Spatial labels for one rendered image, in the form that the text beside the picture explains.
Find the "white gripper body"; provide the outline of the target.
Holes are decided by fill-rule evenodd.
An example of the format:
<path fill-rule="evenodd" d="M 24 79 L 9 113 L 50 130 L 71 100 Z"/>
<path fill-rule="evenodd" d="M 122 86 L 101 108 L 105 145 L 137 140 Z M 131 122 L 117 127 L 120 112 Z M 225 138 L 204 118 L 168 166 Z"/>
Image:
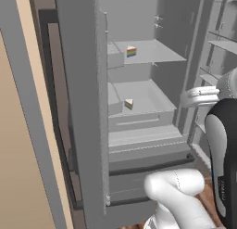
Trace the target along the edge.
<path fill-rule="evenodd" d="M 209 106 L 218 102 L 219 89 L 216 86 L 200 86 L 181 94 L 181 106 L 194 108 Z"/>

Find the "grey fridge crisper drawer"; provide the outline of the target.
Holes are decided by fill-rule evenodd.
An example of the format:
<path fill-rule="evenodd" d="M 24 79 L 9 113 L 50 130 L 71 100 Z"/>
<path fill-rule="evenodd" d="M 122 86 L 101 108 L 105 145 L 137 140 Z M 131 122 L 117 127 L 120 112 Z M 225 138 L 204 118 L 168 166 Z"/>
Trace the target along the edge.
<path fill-rule="evenodd" d="M 152 81 L 115 83 L 119 99 L 132 99 L 132 109 L 122 106 L 122 111 L 108 117 L 110 132 L 165 126 L 173 123 L 176 107 Z"/>

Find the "grey fridge shelf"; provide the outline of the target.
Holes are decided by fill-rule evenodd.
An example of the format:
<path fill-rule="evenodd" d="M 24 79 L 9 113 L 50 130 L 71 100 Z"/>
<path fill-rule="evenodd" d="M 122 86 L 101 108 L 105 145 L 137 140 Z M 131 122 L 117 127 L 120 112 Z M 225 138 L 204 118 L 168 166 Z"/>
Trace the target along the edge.
<path fill-rule="evenodd" d="M 136 48 L 136 55 L 127 57 L 127 48 Z M 185 61 L 185 58 L 158 40 L 109 42 L 107 44 L 107 67 L 114 69 L 130 64 L 146 64 Z"/>

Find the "grey fridge door with shelves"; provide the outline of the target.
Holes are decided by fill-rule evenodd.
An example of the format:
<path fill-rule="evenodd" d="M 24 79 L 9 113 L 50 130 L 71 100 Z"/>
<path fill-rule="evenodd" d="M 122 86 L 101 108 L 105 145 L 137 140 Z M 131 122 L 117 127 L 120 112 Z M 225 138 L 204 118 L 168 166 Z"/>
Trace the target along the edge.
<path fill-rule="evenodd" d="M 237 68 L 237 0 L 224 0 L 217 24 L 207 32 L 204 49 L 195 87 L 215 86 L 222 75 Z M 204 121 L 210 108 L 206 105 L 195 109 L 191 130 L 191 147 L 209 170 L 211 163 Z"/>

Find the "grey fridge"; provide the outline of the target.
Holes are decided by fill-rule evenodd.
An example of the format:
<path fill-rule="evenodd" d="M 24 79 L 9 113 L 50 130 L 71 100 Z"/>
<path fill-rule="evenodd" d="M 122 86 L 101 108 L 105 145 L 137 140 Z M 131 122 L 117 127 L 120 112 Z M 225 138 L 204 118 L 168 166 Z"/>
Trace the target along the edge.
<path fill-rule="evenodd" d="M 130 64 L 107 67 L 107 83 L 131 83 L 152 80 L 174 104 L 173 123 L 182 135 L 187 134 L 191 148 L 191 130 L 195 109 L 183 108 L 180 95 L 195 86 L 199 64 L 205 53 L 207 32 L 218 21 L 222 0 L 99 0 L 106 16 L 106 50 L 109 42 L 158 40 L 185 61 Z M 144 202 L 111 206 L 129 207 Z"/>

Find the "grey freezer drawer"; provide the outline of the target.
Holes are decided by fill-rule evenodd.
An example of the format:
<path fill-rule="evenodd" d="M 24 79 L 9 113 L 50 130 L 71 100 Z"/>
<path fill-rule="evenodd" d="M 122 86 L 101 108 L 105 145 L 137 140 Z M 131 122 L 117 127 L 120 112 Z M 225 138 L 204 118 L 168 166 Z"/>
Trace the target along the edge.
<path fill-rule="evenodd" d="M 109 187 L 111 206 L 148 199 L 143 179 L 149 172 L 180 168 L 194 161 L 187 144 L 174 125 L 144 128 L 109 135 Z"/>

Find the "grey door bin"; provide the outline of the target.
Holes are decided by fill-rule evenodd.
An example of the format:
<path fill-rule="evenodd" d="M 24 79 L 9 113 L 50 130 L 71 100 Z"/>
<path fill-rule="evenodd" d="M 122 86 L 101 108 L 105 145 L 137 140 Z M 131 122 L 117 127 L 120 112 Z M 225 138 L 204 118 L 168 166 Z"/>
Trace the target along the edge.
<path fill-rule="evenodd" d="M 107 84 L 108 91 L 108 115 L 112 116 L 119 114 L 122 111 L 122 101 L 119 98 L 119 94 L 112 83 Z"/>

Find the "beige tall cabinet panel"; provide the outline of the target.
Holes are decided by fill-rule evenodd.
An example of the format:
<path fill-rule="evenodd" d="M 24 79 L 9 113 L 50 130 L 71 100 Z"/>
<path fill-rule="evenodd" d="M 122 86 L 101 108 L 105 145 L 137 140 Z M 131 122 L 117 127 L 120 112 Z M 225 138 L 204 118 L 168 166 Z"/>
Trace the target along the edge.
<path fill-rule="evenodd" d="M 0 229 L 74 229 L 31 0 L 0 0 Z"/>

